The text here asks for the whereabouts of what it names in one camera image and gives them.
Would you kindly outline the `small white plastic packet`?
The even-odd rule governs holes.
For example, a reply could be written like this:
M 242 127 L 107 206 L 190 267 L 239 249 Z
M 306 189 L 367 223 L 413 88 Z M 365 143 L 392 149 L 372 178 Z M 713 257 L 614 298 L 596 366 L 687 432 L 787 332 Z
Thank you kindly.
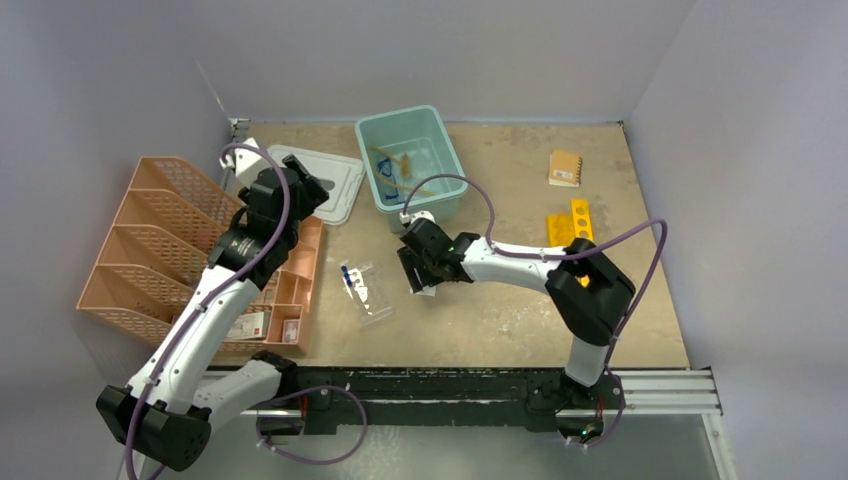
M 418 295 L 434 297 L 437 292 L 436 286 L 423 286 L 421 290 L 418 292 Z

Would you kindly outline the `white plastic bin lid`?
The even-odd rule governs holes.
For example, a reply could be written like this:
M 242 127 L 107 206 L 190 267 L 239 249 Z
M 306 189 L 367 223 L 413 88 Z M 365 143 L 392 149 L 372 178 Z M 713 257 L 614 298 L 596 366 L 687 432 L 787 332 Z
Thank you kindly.
M 316 209 L 316 217 L 331 226 L 347 222 L 365 176 L 362 160 L 280 144 L 271 145 L 268 151 L 279 162 L 294 155 L 320 181 L 329 199 Z

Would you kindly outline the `wire test tube brush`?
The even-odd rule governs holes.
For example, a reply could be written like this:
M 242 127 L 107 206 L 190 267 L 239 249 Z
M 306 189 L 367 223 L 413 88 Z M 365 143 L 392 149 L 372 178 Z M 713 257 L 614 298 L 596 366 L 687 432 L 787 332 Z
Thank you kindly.
M 399 174 L 402 179 L 407 180 L 411 177 L 411 159 L 407 153 L 402 154 L 400 157 L 396 157 L 394 159 L 395 164 L 398 166 Z

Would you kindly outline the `blue rubber band loop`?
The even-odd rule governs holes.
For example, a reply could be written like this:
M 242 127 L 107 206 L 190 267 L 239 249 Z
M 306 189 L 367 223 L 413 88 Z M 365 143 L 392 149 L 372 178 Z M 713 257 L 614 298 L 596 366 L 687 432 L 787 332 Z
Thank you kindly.
M 386 205 L 396 205 L 402 202 L 401 189 L 394 176 L 394 162 L 383 157 L 376 162 L 375 178 L 380 185 L 381 198 Z

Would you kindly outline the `mint green plastic bin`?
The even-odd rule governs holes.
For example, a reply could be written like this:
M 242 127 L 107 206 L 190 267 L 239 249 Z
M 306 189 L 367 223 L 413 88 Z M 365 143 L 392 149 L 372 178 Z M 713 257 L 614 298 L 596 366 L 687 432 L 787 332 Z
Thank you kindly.
M 354 127 L 375 206 L 389 230 L 403 230 L 400 212 L 426 210 L 438 222 L 454 217 L 468 185 L 438 110 L 420 105 L 359 119 Z

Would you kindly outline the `yellow rubber tubing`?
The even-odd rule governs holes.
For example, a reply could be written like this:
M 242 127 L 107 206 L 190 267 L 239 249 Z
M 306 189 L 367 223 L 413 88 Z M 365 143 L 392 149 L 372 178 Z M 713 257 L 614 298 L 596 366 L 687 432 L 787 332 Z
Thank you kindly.
M 428 164 L 415 154 L 404 152 L 399 156 L 376 146 L 367 148 L 374 178 L 383 190 L 386 201 L 403 201 L 410 197 L 417 184 L 419 173 L 425 173 Z

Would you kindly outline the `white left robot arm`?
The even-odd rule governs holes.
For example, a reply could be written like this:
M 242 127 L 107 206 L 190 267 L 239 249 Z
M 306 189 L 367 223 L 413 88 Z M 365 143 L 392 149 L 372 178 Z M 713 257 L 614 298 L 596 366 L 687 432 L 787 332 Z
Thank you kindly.
M 161 470 L 184 471 L 245 409 L 263 401 L 284 409 L 297 399 L 298 382 L 285 373 L 290 361 L 268 351 L 207 388 L 200 383 L 238 317 L 296 249 L 302 221 L 329 194 L 295 155 L 276 162 L 259 147 L 230 144 L 221 164 L 242 183 L 243 207 L 165 340 L 126 385 L 108 385 L 96 400 L 131 479 L 138 454 Z

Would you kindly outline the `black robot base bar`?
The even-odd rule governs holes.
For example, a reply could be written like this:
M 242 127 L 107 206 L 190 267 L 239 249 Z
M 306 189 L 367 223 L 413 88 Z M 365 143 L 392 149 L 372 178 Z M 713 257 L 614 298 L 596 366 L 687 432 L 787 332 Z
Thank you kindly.
M 282 373 L 264 406 L 293 410 L 307 435 L 361 425 L 521 427 L 589 443 L 625 406 L 610 373 L 583 387 L 556 367 L 299 366 L 268 351 L 253 357 Z

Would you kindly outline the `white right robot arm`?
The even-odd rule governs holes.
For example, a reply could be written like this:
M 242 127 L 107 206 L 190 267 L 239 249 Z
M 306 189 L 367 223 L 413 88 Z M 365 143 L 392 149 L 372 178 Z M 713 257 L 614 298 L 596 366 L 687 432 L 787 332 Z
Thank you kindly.
M 414 293 L 443 283 L 500 283 L 547 295 L 573 336 L 561 381 L 564 399 L 584 407 L 601 391 L 616 329 L 636 294 L 633 282 L 596 245 L 578 238 L 566 247 L 497 252 L 478 234 L 450 237 L 420 218 L 400 234 L 397 254 Z

